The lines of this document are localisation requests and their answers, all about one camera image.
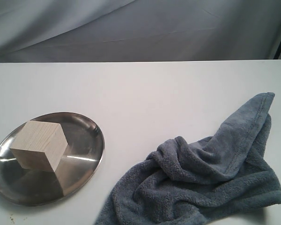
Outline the light wooden cube block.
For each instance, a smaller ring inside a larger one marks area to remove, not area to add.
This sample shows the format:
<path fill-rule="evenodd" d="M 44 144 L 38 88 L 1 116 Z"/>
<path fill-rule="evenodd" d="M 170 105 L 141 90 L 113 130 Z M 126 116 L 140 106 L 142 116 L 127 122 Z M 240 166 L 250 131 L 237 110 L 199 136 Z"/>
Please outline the light wooden cube block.
<path fill-rule="evenodd" d="M 55 172 L 68 146 L 59 123 L 27 121 L 10 150 L 23 169 Z"/>

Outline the round stainless steel plate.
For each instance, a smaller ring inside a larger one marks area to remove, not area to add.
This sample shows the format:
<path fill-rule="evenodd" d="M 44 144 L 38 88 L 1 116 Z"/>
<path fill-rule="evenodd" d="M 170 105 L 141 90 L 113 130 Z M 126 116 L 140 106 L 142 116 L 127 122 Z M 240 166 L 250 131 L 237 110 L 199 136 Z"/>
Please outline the round stainless steel plate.
<path fill-rule="evenodd" d="M 85 185 L 104 153 L 104 136 L 90 118 L 73 112 L 55 112 L 34 119 L 59 123 L 68 142 L 56 172 L 21 168 L 9 147 L 24 125 L 0 143 L 0 195 L 17 205 L 39 206 L 65 199 Z"/>

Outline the grey backdrop cloth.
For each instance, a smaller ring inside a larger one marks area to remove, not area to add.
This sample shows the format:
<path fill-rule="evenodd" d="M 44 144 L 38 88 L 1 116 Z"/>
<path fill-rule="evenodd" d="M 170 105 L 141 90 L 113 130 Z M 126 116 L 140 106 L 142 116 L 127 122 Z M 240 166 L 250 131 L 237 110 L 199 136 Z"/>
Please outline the grey backdrop cloth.
<path fill-rule="evenodd" d="M 0 0 L 0 62 L 274 56 L 281 0 Z"/>

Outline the blue-grey fluffy towel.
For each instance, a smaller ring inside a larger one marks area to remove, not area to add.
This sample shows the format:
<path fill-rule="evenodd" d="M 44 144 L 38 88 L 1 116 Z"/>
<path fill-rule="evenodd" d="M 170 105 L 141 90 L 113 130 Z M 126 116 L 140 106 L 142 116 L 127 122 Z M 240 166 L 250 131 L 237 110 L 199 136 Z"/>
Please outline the blue-grey fluffy towel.
<path fill-rule="evenodd" d="M 213 136 L 169 139 L 110 192 L 97 225 L 204 225 L 281 204 L 281 185 L 264 159 L 271 92 L 231 114 Z"/>

